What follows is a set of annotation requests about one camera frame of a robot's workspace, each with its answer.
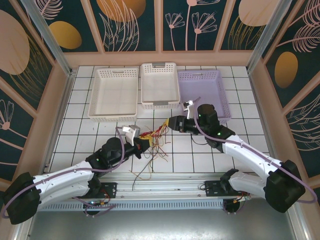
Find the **plastic basket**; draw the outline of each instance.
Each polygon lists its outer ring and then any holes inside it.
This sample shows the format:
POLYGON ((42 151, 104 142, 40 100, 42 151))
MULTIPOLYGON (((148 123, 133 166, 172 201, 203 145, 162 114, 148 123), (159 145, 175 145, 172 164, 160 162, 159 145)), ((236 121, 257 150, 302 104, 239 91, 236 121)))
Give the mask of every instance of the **plastic basket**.
POLYGON ((88 117, 95 122, 135 121, 138 67, 98 69, 94 76, 88 117))
POLYGON ((179 106, 180 92, 175 63, 142 64, 141 103, 145 109, 174 109, 179 106))
POLYGON ((178 72, 181 102, 201 99, 201 104, 212 104, 221 124, 231 119, 229 103, 219 70, 182 70, 178 72))

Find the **white basket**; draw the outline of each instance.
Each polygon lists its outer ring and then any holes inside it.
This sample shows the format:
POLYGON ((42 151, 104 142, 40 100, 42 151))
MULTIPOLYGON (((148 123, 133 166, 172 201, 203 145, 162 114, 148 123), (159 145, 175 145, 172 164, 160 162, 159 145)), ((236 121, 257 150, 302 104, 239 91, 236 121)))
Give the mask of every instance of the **white basket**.
POLYGON ((135 121, 138 67, 98 69, 94 76, 88 117, 95 122, 135 121))
POLYGON ((178 108, 180 92, 174 62, 142 64, 141 103, 145 109, 178 108))

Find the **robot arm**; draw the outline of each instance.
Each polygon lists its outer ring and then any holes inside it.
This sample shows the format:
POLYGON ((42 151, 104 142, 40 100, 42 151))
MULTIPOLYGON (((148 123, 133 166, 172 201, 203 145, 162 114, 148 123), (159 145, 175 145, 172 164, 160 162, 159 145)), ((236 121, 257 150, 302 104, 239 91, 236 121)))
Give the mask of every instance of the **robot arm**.
POLYGON ((126 132, 124 154, 121 140, 112 137, 95 153, 84 161, 69 168, 32 177, 29 172, 18 176, 4 192, 3 201, 11 224, 20 224, 34 214, 38 209, 52 203, 73 197, 94 196, 101 190, 98 177, 110 172, 122 159, 123 162, 135 155, 138 159, 149 147, 149 140, 140 139, 140 128, 136 125, 122 127, 126 132), (16 199, 12 199, 26 188, 16 199))
MULTIPOLYGON (((194 112, 193 106, 192 101, 183 104, 183 108, 189 113, 194 112)), ((220 178, 221 187, 226 192, 235 190, 254 194, 266 199, 275 210, 281 213, 286 212, 305 193, 306 190, 300 183, 276 167, 282 167, 301 179, 298 168, 292 161, 281 162, 245 143, 234 131, 220 125, 213 105, 200 105, 197 112, 198 119, 193 119, 192 114, 188 114, 187 117, 171 117, 168 126, 181 133, 199 134, 198 125, 207 136, 219 140, 215 141, 205 137, 212 148, 238 159, 258 175, 245 174, 237 169, 229 170, 220 178)))

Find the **purple basket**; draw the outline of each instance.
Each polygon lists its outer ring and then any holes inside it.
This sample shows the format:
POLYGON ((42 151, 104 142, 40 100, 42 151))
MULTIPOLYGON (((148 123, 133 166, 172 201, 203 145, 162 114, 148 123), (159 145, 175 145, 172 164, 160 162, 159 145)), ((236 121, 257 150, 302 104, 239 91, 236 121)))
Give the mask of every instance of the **purple basket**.
POLYGON ((226 91, 219 70, 178 71, 181 103, 201 97, 199 105, 212 104, 221 124, 231 119, 226 91))

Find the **grid floor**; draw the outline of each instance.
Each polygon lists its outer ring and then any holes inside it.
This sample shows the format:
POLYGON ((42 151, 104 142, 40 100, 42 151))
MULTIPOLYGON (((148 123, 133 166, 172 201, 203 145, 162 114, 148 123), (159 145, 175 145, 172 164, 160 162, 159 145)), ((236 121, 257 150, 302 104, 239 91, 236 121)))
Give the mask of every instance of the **grid floor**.
MULTIPOLYGON (((182 113, 177 109, 143 109, 141 104, 141 81, 139 78, 138 110, 136 122, 93 122, 87 114, 92 92, 95 70, 115 66, 80 66, 63 117, 60 132, 51 157, 49 171, 68 168, 86 159, 116 135, 116 126, 136 124, 141 132, 157 129, 172 116, 182 113)), ((265 154, 269 154, 254 94, 244 66, 178 66, 178 70, 218 69, 221 72, 232 119, 226 126, 235 131, 245 142, 265 154)), ((218 152, 205 144, 201 135, 169 131, 166 144, 162 147, 165 159, 158 157, 152 169, 155 173, 224 173, 231 168, 252 172, 235 158, 218 152)), ((148 154, 137 159, 135 156, 124 162, 115 172, 139 173, 150 160, 148 154)))

